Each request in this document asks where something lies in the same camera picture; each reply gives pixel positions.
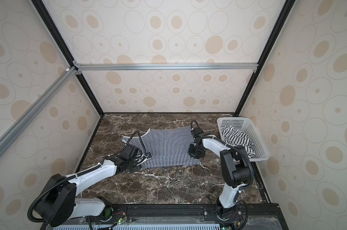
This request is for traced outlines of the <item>blue white striped tank top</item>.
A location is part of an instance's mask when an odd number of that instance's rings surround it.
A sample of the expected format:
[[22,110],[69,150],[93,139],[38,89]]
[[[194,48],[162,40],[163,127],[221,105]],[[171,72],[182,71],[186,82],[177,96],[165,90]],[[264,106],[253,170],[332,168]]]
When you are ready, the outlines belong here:
[[151,154],[151,159],[141,164],[142,169],[201,164],[200,159],[192,158],[188,154],[190,144],[194,143],[190,126],[150,128],[140,137],[124,136],[122,141],[139,148],[140,153],[137,156]]

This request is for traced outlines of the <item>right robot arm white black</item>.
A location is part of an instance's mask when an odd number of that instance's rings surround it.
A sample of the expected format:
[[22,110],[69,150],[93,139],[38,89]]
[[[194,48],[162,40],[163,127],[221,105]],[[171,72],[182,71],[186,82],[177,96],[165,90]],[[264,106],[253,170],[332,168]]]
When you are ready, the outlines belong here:
[[193,144],[188,153],[200,159],[207,150],[212,151],[221,160],[221,173],[225,181],[216,205],[220,219],[227,219],[235,212],[237,199],[242,190],[253,185],[254,170],[243,146],[231,146],[215,135],[205,133],[199,126],[192,127]]

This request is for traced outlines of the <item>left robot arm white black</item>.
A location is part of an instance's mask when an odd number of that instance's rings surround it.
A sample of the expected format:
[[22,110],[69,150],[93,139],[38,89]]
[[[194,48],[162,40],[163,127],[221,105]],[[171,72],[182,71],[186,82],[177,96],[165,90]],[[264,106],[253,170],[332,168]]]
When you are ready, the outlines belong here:
[[151,158],[145,150],[126,144],[117,154],[105,157],[102,163],[86,170],[62,176],[53,175],[30,204],[27,218],[31,222],[46,222],[52,227],[62,225],[69,219],[84,216],[99,216],[107,201],[101,198],[78,198],[85,189],[119,173],[130,173],[141,169],[141,165]]

